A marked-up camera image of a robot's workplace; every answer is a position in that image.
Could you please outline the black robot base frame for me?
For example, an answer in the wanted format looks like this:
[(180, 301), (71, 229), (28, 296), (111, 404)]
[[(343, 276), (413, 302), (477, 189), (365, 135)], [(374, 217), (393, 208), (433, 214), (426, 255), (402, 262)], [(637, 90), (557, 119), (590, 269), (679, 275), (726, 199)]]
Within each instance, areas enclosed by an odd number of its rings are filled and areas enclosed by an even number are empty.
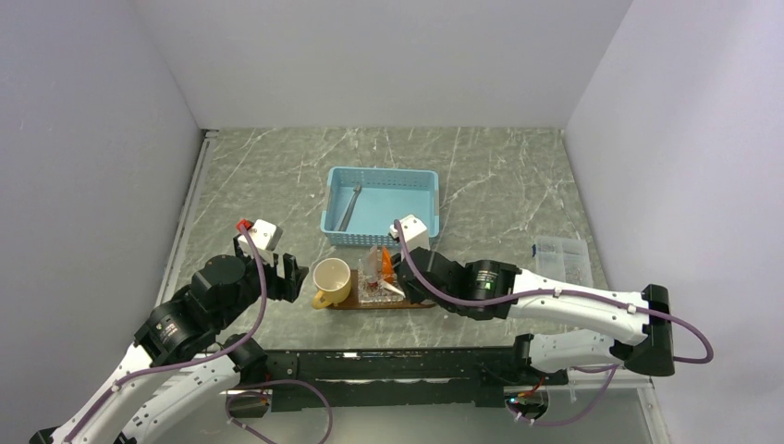
[(533, 369), (513, 346), (268, 350), (239, 387), (270, 382), (274, 413), (321, 407), (470, 404), (501, 407), (515, 389), (565, 386), (566, 371)]

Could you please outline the grey toothbrush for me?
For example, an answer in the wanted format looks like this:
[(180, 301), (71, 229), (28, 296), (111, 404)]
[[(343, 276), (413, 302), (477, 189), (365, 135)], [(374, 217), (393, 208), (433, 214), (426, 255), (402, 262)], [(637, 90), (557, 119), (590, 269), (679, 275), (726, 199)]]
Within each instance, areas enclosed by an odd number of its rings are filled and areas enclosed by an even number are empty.
[(347, 230), (349, 222), (350, 222), (351, 217), (352, 217), (353, 212), (354, 212), (354, 208), (356, 206), (356, 202), (358, 201), (358, 198), (359, 198), (359, 196), (361, 194), (361, 189), (362, 189), (361, 184), (357, 184), (353, 188), (353, 192), (352, 192), (351, 198), (350, 198), (349, 203), (348, 203), (348, 205), (347, 205), (347, 207), (346, 207), (346, 209), (344, 211), (343, 216), (340, 219), (340, 223), (339, 223), (339, 225), (337, 227), (337, 231), (345, 232)]

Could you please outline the brown oval wooden tray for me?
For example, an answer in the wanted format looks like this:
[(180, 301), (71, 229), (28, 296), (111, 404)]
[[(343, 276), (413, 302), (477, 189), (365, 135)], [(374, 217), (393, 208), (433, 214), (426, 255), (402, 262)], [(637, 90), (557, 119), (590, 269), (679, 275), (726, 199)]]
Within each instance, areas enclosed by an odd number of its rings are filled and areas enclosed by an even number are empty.
[(327, 306), (328, 310), (403, 310), (434, 308), (434, 303), (413, 303), (405, 299), (403, 302), (384, 304), (360, 304), (358, 301), (358, 271), (351, 270), (351, 289), (347, 299), (341, 303)]

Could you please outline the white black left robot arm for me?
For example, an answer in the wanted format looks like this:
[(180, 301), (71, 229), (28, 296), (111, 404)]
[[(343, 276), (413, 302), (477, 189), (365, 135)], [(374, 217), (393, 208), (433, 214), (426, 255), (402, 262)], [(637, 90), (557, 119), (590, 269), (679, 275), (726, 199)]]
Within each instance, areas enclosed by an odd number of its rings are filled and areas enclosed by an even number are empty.
[(152, 311), (112, 375), (65, 424), (41, 429), (32, 443), (142, 443), (211, 395), (270, 379), (268, 355), (251, 333), (235, 334), (206, 354), (216, 337), (256, 302), (295, 302), (309, 269), (275, 253), (270, 241), (237, 235), (190, 283)]

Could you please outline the yellow ceramic mug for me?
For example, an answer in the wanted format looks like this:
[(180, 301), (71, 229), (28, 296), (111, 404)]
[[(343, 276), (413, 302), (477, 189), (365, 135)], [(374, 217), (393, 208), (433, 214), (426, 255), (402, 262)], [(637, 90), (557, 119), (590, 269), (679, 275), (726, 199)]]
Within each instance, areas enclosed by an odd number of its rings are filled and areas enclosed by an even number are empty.
[(344, 302), (351, 290), (351, 269), (339, 258), (326, 258), (316, 265), (312, 280), (317, 289), (312, 308), (324, 309)]

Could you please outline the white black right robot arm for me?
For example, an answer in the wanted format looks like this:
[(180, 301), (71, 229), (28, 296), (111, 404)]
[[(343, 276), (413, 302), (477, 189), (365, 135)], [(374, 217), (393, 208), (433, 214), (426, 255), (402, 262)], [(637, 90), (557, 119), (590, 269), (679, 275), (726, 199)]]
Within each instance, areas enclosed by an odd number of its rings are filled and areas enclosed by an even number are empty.
[(416, 248), (391, 259), (398, 284), (411, 302), (486, 321), (541, 318), (570, 325), (557, 335), (528, 334), (509, 359), (522, 384), (573, 366), (618, 364), (644, 376), (672, 376), (675, 356), (668, 289), (598, 290), (542, 277), (513, 264), (479, 260), (462, 265)]

